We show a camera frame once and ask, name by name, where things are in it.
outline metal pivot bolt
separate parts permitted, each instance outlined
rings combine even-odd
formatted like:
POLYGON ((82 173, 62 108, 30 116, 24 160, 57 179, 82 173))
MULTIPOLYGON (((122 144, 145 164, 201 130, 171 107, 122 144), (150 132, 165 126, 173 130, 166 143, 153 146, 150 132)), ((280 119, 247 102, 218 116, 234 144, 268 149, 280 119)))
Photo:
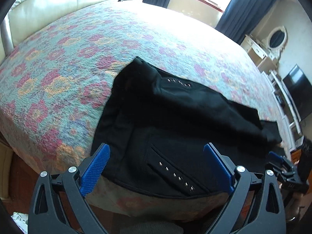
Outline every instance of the metal pivot bolt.
POLYGON ((46 171, 43 171, 42 173, 40 173, 41 177, 45 177, 46 175, 48 175, 48 173, 46 171))
POLYGON ((77 167, 76 167, 76 166, 69 167, 69 168, 68 168, 68 171, 69 171, 70 173, 74 173, 75 171, 77 171, 77 167))
POLYGON ((271 171, 271 170, 266 170, 266 174, 268 174, 269 176, 273 176, 273 175, 274 175, 274 172, 271 171))
POLYGON ((239 165, 239 166, 237 166, 237 168, 236 168, 240 173, 243 173, 246 169, 245 169, 245 167, 244 166, 241 166, 241 165, 239 165))

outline flat screen tv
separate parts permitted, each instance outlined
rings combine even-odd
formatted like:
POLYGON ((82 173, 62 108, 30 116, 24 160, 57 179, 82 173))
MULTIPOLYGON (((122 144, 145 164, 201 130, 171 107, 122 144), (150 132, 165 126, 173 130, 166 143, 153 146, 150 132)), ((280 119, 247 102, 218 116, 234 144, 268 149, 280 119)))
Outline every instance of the flat screen tv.
POLYGON ((283 79, 300 118, 303 120, 312 112, 312 85, 298 65, 283 79))

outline floral bedspread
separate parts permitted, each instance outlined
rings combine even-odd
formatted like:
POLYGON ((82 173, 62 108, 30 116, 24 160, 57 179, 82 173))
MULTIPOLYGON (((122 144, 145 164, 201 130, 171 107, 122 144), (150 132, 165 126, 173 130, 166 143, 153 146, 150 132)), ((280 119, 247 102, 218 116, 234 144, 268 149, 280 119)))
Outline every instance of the floral bedspread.
MULTIPOLYGON (((247 53, 195 19, 137 1, 105 1, 69 14, 18 45, 0 66, 0 131, 37 173, 65 171, 90 154, 115 76, 140 56, 169 73, 257 108, 285 131, 271 90, 247 53)), ((222 205, 140 195, 101 177, 88 201, 130 216, 190 220, 222 205)))

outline flower pattern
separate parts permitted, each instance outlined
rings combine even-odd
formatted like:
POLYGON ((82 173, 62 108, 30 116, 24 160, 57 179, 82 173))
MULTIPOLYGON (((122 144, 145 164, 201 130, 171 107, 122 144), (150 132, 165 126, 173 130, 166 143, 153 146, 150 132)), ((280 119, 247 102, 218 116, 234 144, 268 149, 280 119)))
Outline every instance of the flower pattern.
MULTIPOLYGON (((256 108, 261 119, 276 120, 287 138, 271 89, 239 45, 184 15, 116 0, 66 15, 14 48, 0 66, 1 132, 38 173, 79 165, 90 154, 114 78, 135 56, 256 108), (187 31, 181 34, 176 25, 187 31)), ((289 148, 286 142, 281 145, 289 148)), ((153 198, 102 176, 87 196, 93 205, 129 216, 161 212, 187 221, 226 199, 153 198)))

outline vanity table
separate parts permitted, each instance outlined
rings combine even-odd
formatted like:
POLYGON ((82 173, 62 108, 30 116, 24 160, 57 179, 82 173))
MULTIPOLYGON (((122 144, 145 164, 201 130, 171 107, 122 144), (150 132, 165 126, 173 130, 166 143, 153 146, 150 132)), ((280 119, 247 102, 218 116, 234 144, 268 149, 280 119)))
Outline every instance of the vanity table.
POLYGON ((251 35, 245 35, 241 47, 247 52, 260 72, 269 74, 270 70, 277 69, 280 54, 287 41, 287 32, 284 26, 276 27, 262 41, 251 35))

